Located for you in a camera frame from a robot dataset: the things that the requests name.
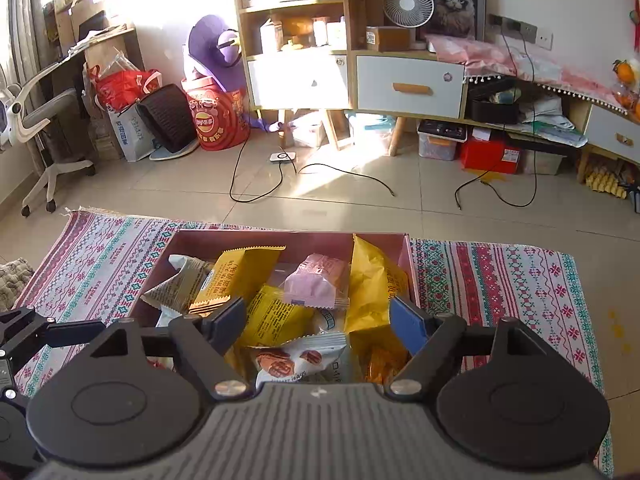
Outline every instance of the black bag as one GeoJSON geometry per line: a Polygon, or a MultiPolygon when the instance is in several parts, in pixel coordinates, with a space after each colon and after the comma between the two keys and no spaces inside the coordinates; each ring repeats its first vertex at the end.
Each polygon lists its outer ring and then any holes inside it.
{"type": "Polygon", "coordinates": [[[171,153],[179,152],[196,138],[187,96],[174,84],[149,94],[136,109],[145,126],[171,153]]]}

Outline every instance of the tiled floor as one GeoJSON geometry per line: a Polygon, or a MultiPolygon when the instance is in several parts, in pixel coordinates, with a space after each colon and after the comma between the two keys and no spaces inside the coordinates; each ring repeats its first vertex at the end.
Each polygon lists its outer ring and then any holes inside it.
{"type": "MultiPolygon", "coordinates": [[[[416,144],[395,158],[375,158],[345,146],[335,153],[296,150],[297,166],[326,162],[380,178],[393,197],[372,180],[315,166],[296,176],[284,166],[284,182],[270,197],[251,204],[228,196],[238,148],[197,150],[167,162],[120,161],[103,165],[88,178],[77,176],[56,192],[58,211],[48,214],[44,195],[22,218],[19,206],[0,220],[0,261],[20,256],[37,266],[62,231],[65,207],[96,206],[129,214],[227,222],[268,228],[393,231],[414,237],[522,243],[572,254],[593,321],[607,398],[612,412],[616,473],[640,470],[640,310],[636,279],[640,267],[640,216],[630,203],[578,186],[573,174],[540,176],[535,202],[527,208],[501,203],[491,189],[475,183],[458,162],[418,157],[416,144]]],[[[247,200],[280,179],[267,162],[275,138],[254,133],[239,164],[234,191],[247,200]]],[[[532,176],[505,176],[495,186],[511,201],[524,203],[532,176]]]]}

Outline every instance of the fan grille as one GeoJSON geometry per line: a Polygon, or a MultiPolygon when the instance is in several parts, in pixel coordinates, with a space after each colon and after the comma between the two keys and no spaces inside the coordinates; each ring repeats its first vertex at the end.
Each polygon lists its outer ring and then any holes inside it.
{"type": "Polygon", "coordinates": [[[420,27],[433,16],[433,0],[384,0],[386,16],[400,27],[420,27]]]}

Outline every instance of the wooden drawer handle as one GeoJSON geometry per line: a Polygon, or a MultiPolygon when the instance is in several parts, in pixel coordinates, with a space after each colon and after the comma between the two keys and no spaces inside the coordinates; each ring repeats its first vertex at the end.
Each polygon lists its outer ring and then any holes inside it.
{"type": "Polygon", "coordinates": [[[624,135],[616,134],[616,140],[620,144],[624,144],[625,146],[633,146],[634,145],[634,140],[633,139],[629,139],[628,137],[625,137],[624,135]]]}
{"type": "Polygon", "coordinates": [[[393,83],[392,86],[396,92],[402,92],[404,94],[423,94],[423,95],[433,94],[433,91],[427,85],[410,85],[408,83],[393,83]]]}

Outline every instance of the pink box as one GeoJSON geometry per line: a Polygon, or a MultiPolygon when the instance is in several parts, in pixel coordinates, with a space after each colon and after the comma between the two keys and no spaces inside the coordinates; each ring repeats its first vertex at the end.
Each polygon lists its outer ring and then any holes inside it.
{"type": "MultiPolygon", "coordinates": [[[[409,295],[420,306],[414,260],[411,257],[409,235],[394,233],[357,233],[367,242],[380,248],[393,262],[406,272],[409,278],[409,295]]],[[[162,251],[160,259],[151,270],[142,292],[159,285],[175,274],[168,261],[170,254],[185,254],[201,260],[215,261],[223,251],[252,246],[286,246],[279,263],[300,264],[313,253],[325,254],[347,262],[353,255],[353,234],[313,231],[232,231],[232,230],[181,230],[162,251]]],[[[159,311],[138,299],[131,316],[143,326],[154,326],[159,311]]]]}

